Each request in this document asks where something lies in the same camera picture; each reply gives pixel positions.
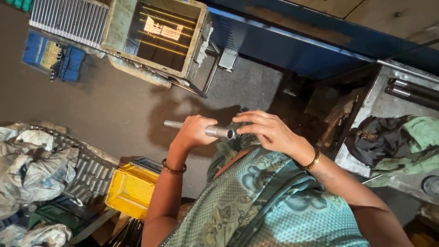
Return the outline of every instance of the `concrete floor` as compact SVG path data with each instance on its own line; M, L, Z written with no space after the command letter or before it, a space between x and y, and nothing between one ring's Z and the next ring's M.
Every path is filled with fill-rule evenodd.
M225 126L240 105L288 117L299 116L305 106L293 97L276 94L281 71L243 58L238 58L233 73L217 70L208 99L178 87L164 90L113 68L107 58L92 56L86 58L79 82L50 82L48 75L20 62L28 18L0 4L0 23L4 37L0 40L0 122L48 120L68 127L75 138L117 159L145 156L160 162L166 158L177 130L166 129L164 120L183 121L188 115L201 114ZM199 70L195 84L200 88L212 63L207 58ZM204 188L215 151L214 145L208 145L190 154L183 196L196 198ZM416 214L419 202L414 198L390 188L374 191L403 225Z

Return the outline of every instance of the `woman's left hand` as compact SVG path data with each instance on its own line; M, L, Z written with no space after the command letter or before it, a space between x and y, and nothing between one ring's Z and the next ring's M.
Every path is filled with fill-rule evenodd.
M304 160L305 166L314 159L315 152L311 144L294 134L276 115L256 110L240 113L232 120L236 123L252 122L239 128L237 133L256 134L262 147L268 150L285 153L299 162Z
M172 145L179 146L189 151L191 148L210 144L218 138L207 136L205 129L207 126L215 125L217 123L218 121L215 119L205 118L200 115L188 116Z

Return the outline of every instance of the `black cloth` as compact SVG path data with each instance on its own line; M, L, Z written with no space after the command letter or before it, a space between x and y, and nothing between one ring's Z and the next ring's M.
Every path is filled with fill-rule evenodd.
M408 116L381 118L370 116L346 138L349 152L374 168L383 158L400 158L410 154L410 135L403 129Z

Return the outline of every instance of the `pipe opening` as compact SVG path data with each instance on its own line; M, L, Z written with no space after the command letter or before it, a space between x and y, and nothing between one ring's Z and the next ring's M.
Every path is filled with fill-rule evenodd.
M233 133L233 130L229 130L229 131L227 131L227 139L232 139L233 138L233 136L234 136L234 133Z

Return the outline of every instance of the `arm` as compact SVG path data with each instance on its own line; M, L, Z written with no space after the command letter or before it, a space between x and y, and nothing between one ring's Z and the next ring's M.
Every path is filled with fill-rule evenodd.
M205 134L208 125L215 125L214 119L200 115L189 116L183 123L169 147L166 165L169 169L181 171L191 148L207 145L217 138ZM163 171L158 177L144 221L142 246L158 246L163 238L177 225L178 210L181 203L183 174Z
M294 134L275 115L256 110L241 113L233 121L253 122L237 132L256 134L264 148L285 153L301 166L307 166L314 160L315 151L309 142ZM327 191L346 200L361 234L372 246L412 246L387 205L332 160L322 155L319 163L308 172Z

